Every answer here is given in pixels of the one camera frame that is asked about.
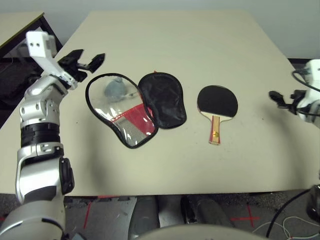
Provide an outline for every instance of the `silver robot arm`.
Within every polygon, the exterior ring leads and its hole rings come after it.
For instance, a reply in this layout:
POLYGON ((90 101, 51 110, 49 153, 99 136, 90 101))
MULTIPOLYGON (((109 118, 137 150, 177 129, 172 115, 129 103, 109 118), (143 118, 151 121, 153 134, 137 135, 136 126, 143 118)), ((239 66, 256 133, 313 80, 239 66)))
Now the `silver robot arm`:
POLYGON ((64 195, 74 188, 70 162, 64 158, 59 137, 59 105, 87 74, 104 61, 99 54, 89 64, 79 64, 83 50, 74 50, 58 63, 53 36, 46 32, 26 34, 30 56, 44 70, 24 94, 20 106, 21 148, 17 152, 15 190, 21 206, 2 224, 3 240, 60 240, 65 234, 64 195))

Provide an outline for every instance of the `gray object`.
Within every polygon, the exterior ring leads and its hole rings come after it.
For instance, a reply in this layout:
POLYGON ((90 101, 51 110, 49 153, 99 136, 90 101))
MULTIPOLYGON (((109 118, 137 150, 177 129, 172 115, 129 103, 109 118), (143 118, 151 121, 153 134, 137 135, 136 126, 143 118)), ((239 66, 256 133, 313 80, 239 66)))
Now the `gray object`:
POLYGON ((229 220, 221 206, 207 195, 188 195, 189 203, 199 224, 235 226, 229 220))
POLYGON ((126 86, 121 77, 117 76, 104 89, 104 95, 111 103, 121 101, 127 94, 126 86))
POLYGON ((128 240, 160 228, 158 203, 155 196, 138 196, 131 216, 128 240))

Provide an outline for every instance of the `black cable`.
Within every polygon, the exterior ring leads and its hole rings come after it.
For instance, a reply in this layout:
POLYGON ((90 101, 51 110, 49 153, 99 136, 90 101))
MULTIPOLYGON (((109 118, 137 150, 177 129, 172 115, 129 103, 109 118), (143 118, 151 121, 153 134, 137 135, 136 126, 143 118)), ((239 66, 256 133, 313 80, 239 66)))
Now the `black cable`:
POLYGON ((293 72, 291 73, 291 75, 293 76, 293 78, 294 78, 295 80, 297 80, 299 83, 301 83, 302 85, 305 85, 305 86, 307 86, 308 88, 311 88, 311 89, 313 89, 313 90, 316 90, 316 91, 320 92, 320 89, 319 89, 319 88, 316 88, 316 87, 314 87, 314 86, 311 86, 310 84, 308 84, 308 83, 300 80, 299 78, 296 77, 295 74, 305 75, 305 73, 302 73, 301 70, 295 70, 295 71, 293 71, 293 72))
POLYGON ((301 197, 302 195, 305 195, 308 192, 310 192, 310 189, 307 189, 307 190, 304 190, 303 192, 300 192, 298 195, 294 196, 293 198, 291 198, 285 204, 282 205, 282 207, 276 212, 276 214, 274 215, 273 219, 271 220, 271 223, 269 225, 268 231, 266 232, 266 235, 265 235, 267 238, 269 238, 270 232, 272 230, 272 227, 273 227, 275 221, 277 220, 277 217, 286 208, 286 206, 288 206, 291 202, 293 202, 297 198, 301 197))
POLYGON ((296 112, 299 113, 299 114, 306 115, 306 116, 320 117, 320 114, 308 113, 308 112, 306 112, 306 111, 301 111, 301 109, 302 109, 302 108, 297 108, 297 109, 296 109, 296 112))

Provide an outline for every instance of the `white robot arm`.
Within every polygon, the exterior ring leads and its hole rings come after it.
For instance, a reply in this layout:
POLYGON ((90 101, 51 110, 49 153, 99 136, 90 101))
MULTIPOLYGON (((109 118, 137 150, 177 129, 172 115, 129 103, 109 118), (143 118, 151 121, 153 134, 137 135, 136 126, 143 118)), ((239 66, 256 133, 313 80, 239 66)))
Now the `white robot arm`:
POLYGON ((270 91, 270 98, 277 103, 278 108, 289 109, 303 121, 320 129, 320 59, 310 60, 304 69, 293 71, 292 76, 308 89, 295 90, 290 96, 292 104, 285 103, 283 96, 277 91, 270 91))
POLYGON ((59 105, 87 74, 94 72, 105 54, 89 64, 79 64, 83 50, 74 50, 56 62, 56 46, 46 32, 26 34, 30 56, 44 74, 25 94, 20 105, 21 148, 17 153, 15 191, 22 204, 12 211, 0 228, 0 239, 64 240, 64 195, 74 188, 70 162, 64 158, 59 137, 59 105))

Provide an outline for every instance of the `beige table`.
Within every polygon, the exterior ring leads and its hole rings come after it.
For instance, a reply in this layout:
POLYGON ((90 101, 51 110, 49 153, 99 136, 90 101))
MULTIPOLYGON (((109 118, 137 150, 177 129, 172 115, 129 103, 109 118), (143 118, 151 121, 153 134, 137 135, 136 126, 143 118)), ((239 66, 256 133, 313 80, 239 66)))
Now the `beige table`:
POLYGON ((37 28, 54 35, 57 50, 62 48, 42 11, 0 13, 0 58, 25 39, 27 31, 37 28))
MULTIPOLYGON (((98 71, 60 106, 60 136, 71 160, 71 195, 234 193, 308 188, 319 183, 320 133, 268 91, 288 97, 304 86, 254 19, 243 11, 92 12, 59 52, 84 49, 80 60, 106 53, 98 71), (137 149, 126 148, 85 101, 89 80, 121 73, 138 83, 154 70, 176 76, 187 121, 137 149), (236 117, 221 124, 221 145, 208 143, 210 122, 197 95, 222 85, 237 96, 236 117)), ((13 193, 20 147, 19 111, 0 130, 0 192, 13 193)))

